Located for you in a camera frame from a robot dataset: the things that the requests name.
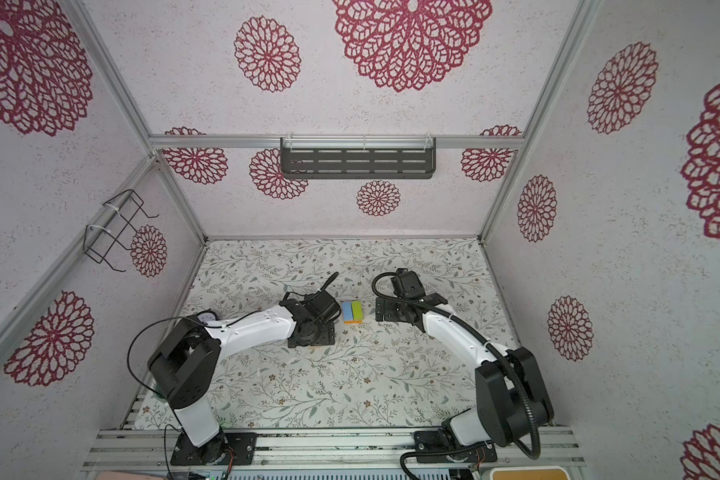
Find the light blue wood block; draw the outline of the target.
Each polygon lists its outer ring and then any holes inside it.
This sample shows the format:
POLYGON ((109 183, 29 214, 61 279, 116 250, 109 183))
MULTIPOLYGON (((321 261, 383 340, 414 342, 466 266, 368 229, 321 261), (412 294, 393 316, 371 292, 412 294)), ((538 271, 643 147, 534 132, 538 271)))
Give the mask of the light blue wood block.
POLYGON ((354 314, 351 302, 343 302, 341 304, 342 318, 345 323, 350 323, 354 320, 354 314))

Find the lime green wood block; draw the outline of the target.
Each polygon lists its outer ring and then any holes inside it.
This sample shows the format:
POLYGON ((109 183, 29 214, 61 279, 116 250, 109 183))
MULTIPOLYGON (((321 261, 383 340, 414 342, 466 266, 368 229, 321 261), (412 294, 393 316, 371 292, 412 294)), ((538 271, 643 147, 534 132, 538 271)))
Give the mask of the lime green wood block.
POLYGON ((364 319, 364 312, 361 301, 353 301, 351 303, 353 320, 355 322, 361 322, 364 319))

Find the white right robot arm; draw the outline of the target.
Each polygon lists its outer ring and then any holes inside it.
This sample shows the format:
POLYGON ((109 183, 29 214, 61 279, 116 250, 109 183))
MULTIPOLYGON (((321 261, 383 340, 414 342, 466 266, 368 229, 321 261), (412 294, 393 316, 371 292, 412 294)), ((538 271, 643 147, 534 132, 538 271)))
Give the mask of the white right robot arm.
POLYGON ((541 457, 540 428, 554 409, 535 356, 525 347, 496 343, 460 318, 448 301, 427 293, 418 275, 399 268, 371 281, 379 322, 405 323, 442 343, 472 370, 475 406, 445 420, 449 447, 493 443, 516 446, 532 460, 541 457))

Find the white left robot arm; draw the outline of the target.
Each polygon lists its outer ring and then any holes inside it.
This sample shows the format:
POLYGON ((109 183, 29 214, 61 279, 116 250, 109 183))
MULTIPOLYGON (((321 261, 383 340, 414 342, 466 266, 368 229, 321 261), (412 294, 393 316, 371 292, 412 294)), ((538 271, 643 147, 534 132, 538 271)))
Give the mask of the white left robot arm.
POLYGON ((320 290, 301 298, 286 295, 272 307, 234 319, 209 320, 209 314, 177 319, 147 361, 157 392, 167 400, 183 437, 195 449, 225 440, 208 397, 220 361, 277 341, 290 348, 332 345, 341 306, 320 290))

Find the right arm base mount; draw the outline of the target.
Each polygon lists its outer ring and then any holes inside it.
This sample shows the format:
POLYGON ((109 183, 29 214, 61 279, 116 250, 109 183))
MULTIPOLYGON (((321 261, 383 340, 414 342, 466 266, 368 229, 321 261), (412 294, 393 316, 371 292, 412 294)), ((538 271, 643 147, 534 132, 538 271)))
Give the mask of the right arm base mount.
POLYGON ((413 434, 419 463, 493 463, 498 455, 490 437, 477 423, 454 427, 446 422, 436 430, 416 430, 413 434))

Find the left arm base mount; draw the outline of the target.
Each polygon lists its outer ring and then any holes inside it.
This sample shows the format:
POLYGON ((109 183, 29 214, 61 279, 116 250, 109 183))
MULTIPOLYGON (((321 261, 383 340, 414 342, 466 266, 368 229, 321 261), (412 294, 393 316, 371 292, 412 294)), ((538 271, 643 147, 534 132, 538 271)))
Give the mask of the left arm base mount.
POLYGON ((171 466, 248 466, 252 464, 258 435, 225 433, 222 430, 203 446, 195 446, 182 430, 174 446, 171 466))

